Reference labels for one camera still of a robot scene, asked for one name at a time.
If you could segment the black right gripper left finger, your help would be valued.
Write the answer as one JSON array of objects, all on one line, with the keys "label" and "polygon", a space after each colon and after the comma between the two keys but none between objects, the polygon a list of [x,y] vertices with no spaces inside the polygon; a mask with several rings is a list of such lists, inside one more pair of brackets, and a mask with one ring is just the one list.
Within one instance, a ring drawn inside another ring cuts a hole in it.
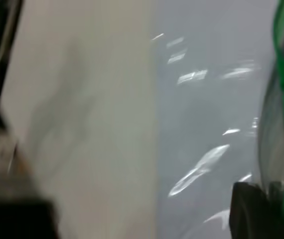
[{"label": "black right gripper left finger", "polygon": [[53,203],[31,177],[0,174],[0,239],[59,238]]}]

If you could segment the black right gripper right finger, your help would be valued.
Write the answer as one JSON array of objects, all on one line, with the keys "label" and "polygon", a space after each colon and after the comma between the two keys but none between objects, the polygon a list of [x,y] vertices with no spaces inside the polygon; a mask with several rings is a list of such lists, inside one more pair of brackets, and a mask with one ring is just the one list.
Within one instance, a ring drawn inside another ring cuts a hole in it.
[{"label": "black right gripper right finger", "polygon": [[250,183],[233,185],[229,228],[233,239],[284,239],[284,222],[266,194]]}]

